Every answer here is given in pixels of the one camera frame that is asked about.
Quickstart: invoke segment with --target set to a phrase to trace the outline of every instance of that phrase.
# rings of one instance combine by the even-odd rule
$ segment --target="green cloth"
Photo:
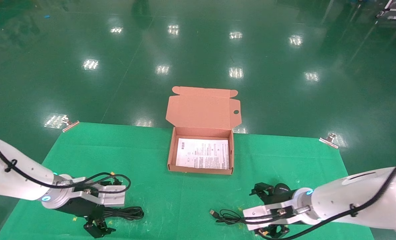
[[[232,176],[178,173],[167,170],[172,129],[80,123],[61,134],[44,166],[71,176],[99,172],[131,178],[125,206],[141,206],[139,221],[107,219],[117,231],[109,239],[236,240],[260,239],[245,225],[215,223],[208,213],[262,205],[254,184],[283,182],[291,189],[317,187],[347,175],[338,150],[314,138],[235,134]],[[0,240],[92,239],[85,220],[21,200],[0,232]],[[290,225],[288,236],[308,228]],[[301,240],[372,240],[363,226],[329,223]]]

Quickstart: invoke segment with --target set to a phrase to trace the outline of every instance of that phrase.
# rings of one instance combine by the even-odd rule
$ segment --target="box lid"
[[[241,124],[236,90],[173,87],[166,119],[176,127],[233,129]]]

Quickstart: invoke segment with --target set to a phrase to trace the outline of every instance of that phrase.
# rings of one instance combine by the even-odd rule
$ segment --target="instruction paper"
[[[179,138],[176,166],[229,169],[228,140]]]

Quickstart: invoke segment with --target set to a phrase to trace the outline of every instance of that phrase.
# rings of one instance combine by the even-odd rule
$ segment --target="open cardboard box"
[[[166,119],[172,123],[168,168],[170,171],[231,175],[234,167],[232,129],[241,124],[241,103],[231,99],[236,90],[173,87],[177,96],[169,98]],[[179,138],[228,140],[229,169],[176,166]]]

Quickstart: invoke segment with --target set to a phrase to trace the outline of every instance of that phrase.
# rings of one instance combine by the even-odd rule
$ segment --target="glossy epoxy floor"
[[[173,86],[230,88],[237,132],[335,132],[350,174],[393,166],[396,21],[374,18],[384,4],[0,0],[0,138],[42,162],[61,133],[49,115],[171,127]],[[0,196],[0,225],[15,202]]]

